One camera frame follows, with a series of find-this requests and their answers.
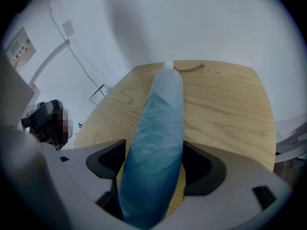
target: electrical cable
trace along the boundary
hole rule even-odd
[[[61,33],[59,27],[57,26],[57,24],[55,23],[53,17],[52,17],[52,10],[50,8],[50,17],[53,21],[53,23],[55,24],[55,26],[57,27],[59,33],[61,34],[61,36],[63,37],[64,39],[64,42],[66,43],[67,47],[69,48],[69,50],[71,51],[71,53],[73,54],[73,56],[76,58],[76,60],[79,62],[80,66],[82,67],[83,71],[85,72],[85,74],[88,76],[88,78],[93,82],[93,84],[97,87],[97,89],[102,93],[101,89],[98,87],[98,85],[93,81],[93,79],[91,79],[91,77],[87,74],[86,70],[84,69],[83,65],[81,64],[81,62],[79,61],[79,59],[75,56],[75,54],[73,53],[73,51],[71,50],[71,47],[69,47],[69,44],[67,43],[66,39],[64,38],[63,34]]]

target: light blue cover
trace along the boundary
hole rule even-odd
[[[182,78],[173,69],[159,70],[118,186],[126,223],[149,229],[165,216],[179,176],[183,115]]]

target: framed notice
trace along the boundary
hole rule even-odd
[[[14,36],[5,52],[10,63],[18,72],[34,55],[35,49],[24,28]]]

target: twig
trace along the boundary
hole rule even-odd
[[[176,71],[194,71],[194,70],[197,70],[197,69],[199,69],[199,68],[204,68],[204,67],[205,67],[205,64],[202,63],[202,64],[200,64],[199,66],[192,67],[192,68],[189,68],[189,69],[178,69],[177,67],[174,67],[174,69],[175,69]]]

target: wood grain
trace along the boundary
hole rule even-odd
[[[185,140],[251,157],[270,171],[275,158],[275,129],[268,96],[256,72],[217,61],[175,61],[183,79]],[[126,139],[128,153],[142,107],[163,63],[134,68],[91,113],[74,142],[80,148]],[[181,166],[168,214],[181,203],[185,172]]]

